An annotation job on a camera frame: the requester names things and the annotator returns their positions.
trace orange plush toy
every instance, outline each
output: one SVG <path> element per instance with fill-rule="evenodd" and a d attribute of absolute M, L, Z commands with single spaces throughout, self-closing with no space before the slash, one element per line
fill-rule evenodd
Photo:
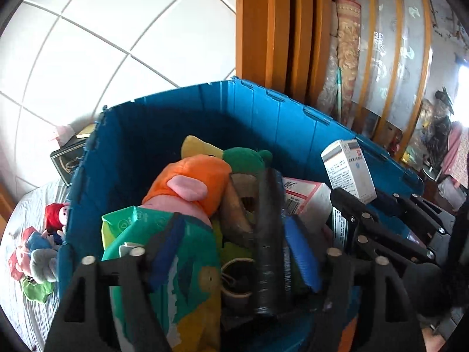
<path fill-rule="evenodd" d="M 211 226 L 231 167 L 220 158 L 195 155 L 169 164 L 158 175 L 142 207 L 193 216 Z"/>

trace green plush toy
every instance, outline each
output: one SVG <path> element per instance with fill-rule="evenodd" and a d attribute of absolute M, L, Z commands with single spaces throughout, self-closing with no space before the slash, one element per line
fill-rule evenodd
<path fill-rule="evenodd" d="M 189 135 L 181 147 L 181 158 L 195 155 L 212 155 L 225 160 L 233 173 L 256 175 L 260 170 L 269 167 L 272 154 L 268 150 L 256 152 L 250 148 L 235 147 L 221 150 L 199 138 Z"/>

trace bed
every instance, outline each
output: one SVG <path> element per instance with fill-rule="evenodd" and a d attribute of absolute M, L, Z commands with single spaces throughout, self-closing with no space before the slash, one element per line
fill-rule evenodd
<path fill-rule="evenodd" d="M 19 245 L 27 227 L 44 229 L 45 206 L 64 202 L 67 188 L 62 180 L 50 182 L 26 194 L 15 207 L 6 224 L 0 243 L 0 306 L 7 319 L 30 350 L 42 351 L 52 320 L 59 305 L 57 284 L 45 304 L 27 301 L 20 283 L 10 277 L 7 260 Z"/>

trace barcode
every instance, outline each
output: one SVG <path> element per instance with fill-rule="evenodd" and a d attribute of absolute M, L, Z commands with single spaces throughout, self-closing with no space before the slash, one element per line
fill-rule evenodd
<path fill-rule="evenodd" d="M 291 198 L 287 199 L 287 213 L 292 215 L 295 214 L 296 209 L 300 205 L 299 201 L 292 200 Z"/>

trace orange hat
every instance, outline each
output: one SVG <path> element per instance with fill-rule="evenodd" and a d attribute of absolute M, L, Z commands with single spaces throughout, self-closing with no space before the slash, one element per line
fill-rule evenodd
<path fill-rule="evenodd" d="M 193 201 L 199 205 L 208 217 L 218 209 L 221 198 L 228 183 L 231 167 L 220 158 L 207 155 L 195 155 L 184 158 L 176 163 L 168 164 L 158 175 L 149 189 L 142 204 L 155 196 L 168 195 L 180 197 L 168 186 L 168 181 L 181 175 L 203 182 L 207 186 L 207 194 L 204 198 Z"/>

